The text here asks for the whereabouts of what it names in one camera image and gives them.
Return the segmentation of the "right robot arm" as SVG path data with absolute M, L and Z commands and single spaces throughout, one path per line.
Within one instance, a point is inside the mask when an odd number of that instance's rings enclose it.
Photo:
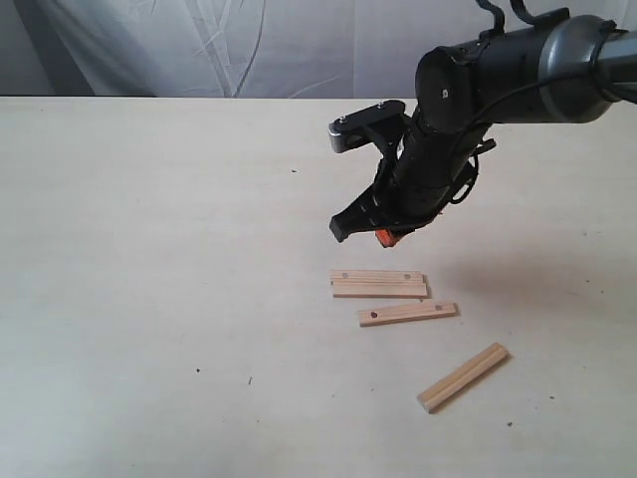
M 480 156 L 496 145 L 488 137 L 496 124 L 588 123 L 635 102 L 633 32 L 565 8 L 533 15 L 521 1 L 512 8 L 524 25 L 507 31 L 501 8 L 482 8 L 492 28 L 419 61 L 412 114 L 386 100 L 330 124 L 335 152 L 373 144 L 381 155 L 372 183 L 331 218 L 336 240 L 373 232 L 391 247 L 464 201 Z

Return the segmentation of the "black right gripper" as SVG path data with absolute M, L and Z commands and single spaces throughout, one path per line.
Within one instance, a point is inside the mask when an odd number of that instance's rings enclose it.
M 352 234 L 376 230 L 379 244 L 393 248 L 404 237 L 396 232 L 419 229 L 447 205 L 463 201 L 478 178 L 478 156 L 495 147 L 486 138 L 491 127 L 482 121 L 467 130 L 445 133 L 414 117 L 380 192 L 374 195 L 368 186 L 331 217 L 329 230 L 334 239 L 342 243 Z

